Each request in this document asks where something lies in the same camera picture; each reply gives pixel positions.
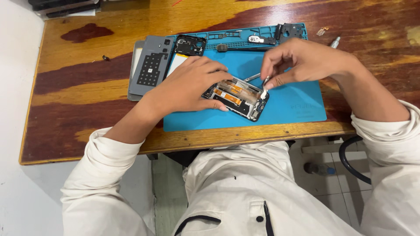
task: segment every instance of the wood grain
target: wood grain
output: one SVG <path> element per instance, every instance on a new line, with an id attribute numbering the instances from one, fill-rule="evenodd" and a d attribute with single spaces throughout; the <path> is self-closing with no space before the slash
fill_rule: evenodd
<path id="1" fill-rule="evenodd" d="M 328 45 L 341 35 L 339 49 L 357 56 L 397 98 L 420 106 L 419 0 L 208 0 L 171 7 L 173 3 L 108 3 L 94 17 L 45 22 L 21 164 L 79 159 L 93 130 L 113 126 L 135 105 L 126 99 L 132 50 L 147 35 L 305 22 L 310 40 Z M 322 27 L 329 30 L 319 37 Z M 327 78 L 320 87 L 325 122 L 178 132 L 164 132 L 159 123 L 140 152 L 354 132 L 350 107 L 338 86 Z"/>

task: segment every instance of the finger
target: finger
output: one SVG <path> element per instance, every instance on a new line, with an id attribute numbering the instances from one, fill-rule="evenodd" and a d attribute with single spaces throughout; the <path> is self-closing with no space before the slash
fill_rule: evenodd
<path id="1" fill-rule="evenodd" d="M 210 82 L 210 84 L 218 83 L 222 80 L 232 80 L 233 76 L 227 72 L 224 71 L 216 71 L 213 73 L 210 73 L 206 76 L 206 80 Z"/>
<path id="2" fill-rule="evenodd" d="M 201 98 L 197 104 L 197 110 L 204 109 L 219 109 L 222 111 L 229 111 L 229 109 L 223 104 L 223 102 L 214 99 Z"/>
<path id="3" fill-rule="evenodd" d="M 189 56 L 183 63 L 181 63 L 181 65 L 179 66 L 189 66 L 192 63 L 194 63 L 195 61 L 197 61 L 198 59 L 200 59 L 199 56 Z"/>
<path id="4" fill-rule="evenodd" d="M 207 64 L 207 63 L 209 63 L 209 62 L 211 62 L 212 60 L 210 59 L 210 58 L 208 58 L 208 57 L 206 57 L 206 56 L 202 56 L 202 57 L 200 57 L 197 61 L 195 61 L 194 63 L 193 63 L 193 65 L 195 65 L 195 66 L 202 66 L 202 65 L 204 65 L 204 64 Z"/>
<path id="5" fill-rule="evenodd" d="M 292 61 L 288 60 L 286 62 L 284 62 L 283 64 L 279 65 L 277 68 L 277 74 L 281 74 L 284 73 L 285 70 L 287 70 L 289 67 L 292 67 Z"/>
<path id="6" fill-rule="evenodd" d="M 271 76 L 273 74 L 273 67 L 275 65 L 282 64 L 284 62 L 284 59 L 289 59 L 291 57 L 291 43 L 289 41 L 290 40 L 264 53 L 261 65 L 262 80 L 264 80 L 267 76 Z"/>
<path id="7" fill-rule="evenodd" d="M 203 65 L 203 70 L 206 73 L 212 73 L 215 71 L 228 71 L 228 68 L 224 64 L 214 60 Z"/>
<path id="8" fill-rule="evenodd" d="M 299 66 L 296 66 L 290 69 L 287 72 L 282 74 L 276 75 L 271 78 L 265 85 L 264 88 L 272 89 L 278 87 L 283 84 L 297 82 L 297 81 L 304 81 L 305 80 L 305 72 Z"/>

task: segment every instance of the red wire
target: red wire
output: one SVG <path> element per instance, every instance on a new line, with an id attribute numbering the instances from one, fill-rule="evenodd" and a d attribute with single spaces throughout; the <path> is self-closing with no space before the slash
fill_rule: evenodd
<path id="1" fill-rule="evenodd" d="M 175 6 L 176 4 L 178 4 L 179 2 L 181 2 L 182 0 L 179 0 L 178 2 L 174 3 L 172 6 Z"/>

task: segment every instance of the person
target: person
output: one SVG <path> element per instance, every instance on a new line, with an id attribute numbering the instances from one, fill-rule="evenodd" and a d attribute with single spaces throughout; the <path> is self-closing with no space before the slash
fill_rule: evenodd
<path id="1" fill-rule="evenodd" d="M 227 110 L 201 98 L 212 84 L 232 78 L 227 71 L 207 57 L 189 57 L 115 126 L 91 134 L 61 190 L 64 235 L 152 235 L 119 194 L 119 181 L 165 115 Z M 268 89 L 328 76 L 337 82 L 368 148 L 373 192 L 361 233 L 419 235 L 420 110 L 397 100 L 356 57 L 306 40 L 267 51 L 266 76 Z M 288 150 L 281 141 L 201 152 L 184 171 L 189 205 L 172 235 L 360 235 L 295 183 Z"/>

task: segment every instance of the white jacket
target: white jacket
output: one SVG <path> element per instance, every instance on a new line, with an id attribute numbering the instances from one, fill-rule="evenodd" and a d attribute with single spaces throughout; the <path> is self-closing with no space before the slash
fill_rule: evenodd
<path id="1" fill-rule="evenodd" d="M 411 120 L 381 123 L 352 115 L 369 149 L 372 197 L 365 235 L 420 235 L 420 110 Z M 118 193 L 141 144 L 95 131 L 62 188 L 64 235 L 152 235 Z M 294 182 L 285 142 L 214 148 L 184 171 L 189 206 L 172 235 L 360 235 Z"/>

